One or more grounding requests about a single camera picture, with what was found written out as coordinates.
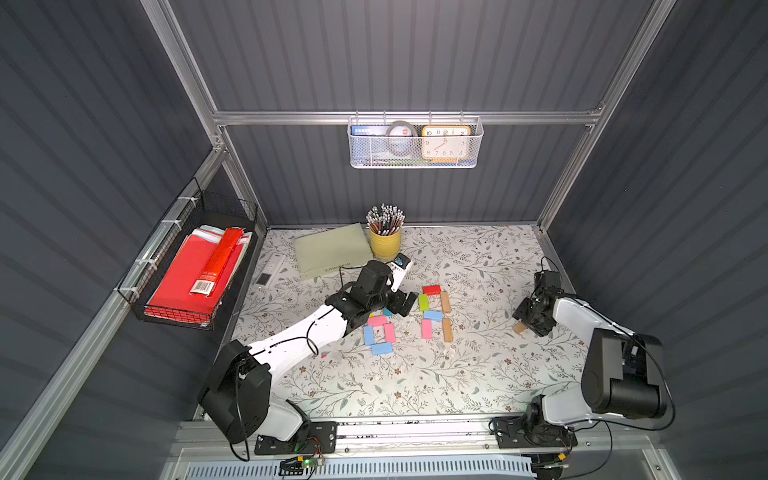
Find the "long pink block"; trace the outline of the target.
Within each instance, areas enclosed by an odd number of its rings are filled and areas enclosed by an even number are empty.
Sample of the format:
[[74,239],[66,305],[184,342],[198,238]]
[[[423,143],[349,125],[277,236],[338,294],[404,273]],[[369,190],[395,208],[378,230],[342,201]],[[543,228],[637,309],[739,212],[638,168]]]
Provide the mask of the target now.
[[433,321],[424,319],[421,322],[421,334],[424,340],[431,340],[433,338]]

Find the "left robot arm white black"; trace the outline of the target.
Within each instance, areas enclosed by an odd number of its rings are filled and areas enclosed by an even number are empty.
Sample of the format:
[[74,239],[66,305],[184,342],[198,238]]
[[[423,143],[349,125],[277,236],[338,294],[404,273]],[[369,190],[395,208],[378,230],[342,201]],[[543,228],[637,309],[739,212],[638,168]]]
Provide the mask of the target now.
[[224,345],[198,396],[198,403],[228,443],[244,443],[253,435],[284,443],[309,437],[309,417],[295,403],[272,398],[273,383],[320,348],[334,343],[368,321],[375,310],[406,316],[416,296],[400,285],[413,261],[399,253],[389,262],[370,260],[358,278],[348,282],[304,320],[265,340]]

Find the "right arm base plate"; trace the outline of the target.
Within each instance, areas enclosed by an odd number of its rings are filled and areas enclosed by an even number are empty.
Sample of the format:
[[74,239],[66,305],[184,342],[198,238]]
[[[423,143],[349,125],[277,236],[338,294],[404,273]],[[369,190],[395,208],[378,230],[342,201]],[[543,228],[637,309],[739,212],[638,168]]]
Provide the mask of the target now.
[[488,423],[500,449],[562,448],[578,445],[575,433],[565,427],[549,424],[538,417],[495,417]]

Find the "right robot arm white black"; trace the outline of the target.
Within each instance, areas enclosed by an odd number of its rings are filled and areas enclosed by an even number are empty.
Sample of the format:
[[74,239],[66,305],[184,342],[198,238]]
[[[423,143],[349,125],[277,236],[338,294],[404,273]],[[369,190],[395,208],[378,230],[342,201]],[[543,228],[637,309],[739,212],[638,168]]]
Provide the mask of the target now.
[[673,407],[661,341],[618,325],[565,292],[557,271],[534,274],[533,291],[513,317],[539,337],[564,327],[587,347],[580,386],[537,396],[531,402],[533,418],[566,427],[617,417],[660,419]]

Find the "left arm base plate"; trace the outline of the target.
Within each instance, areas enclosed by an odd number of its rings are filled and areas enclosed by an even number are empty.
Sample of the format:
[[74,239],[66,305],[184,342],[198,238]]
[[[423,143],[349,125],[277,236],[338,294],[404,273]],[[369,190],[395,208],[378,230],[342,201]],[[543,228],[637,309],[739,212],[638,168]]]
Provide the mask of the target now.
[[334,453],[338,439],[338,426],[339,424],[334,421],[308,421],[286,441],[258,435],[253,453],[257,456]]

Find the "light blue block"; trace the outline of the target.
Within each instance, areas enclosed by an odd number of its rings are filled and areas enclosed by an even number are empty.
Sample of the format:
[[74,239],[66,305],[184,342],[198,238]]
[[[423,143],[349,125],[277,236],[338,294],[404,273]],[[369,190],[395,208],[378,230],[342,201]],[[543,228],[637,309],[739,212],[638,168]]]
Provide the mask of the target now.
[[423,312],[423,317],[425,320],[442,322],[444,314],[440,311],[426,310]]
[[371,346],[371,352],[373,355],[385,355],[393,352],[393,344],[390,342],[374,344]]
[[363,327],[364,344],[366,346],[373,346],[375,344],[374,328],[371,326]]

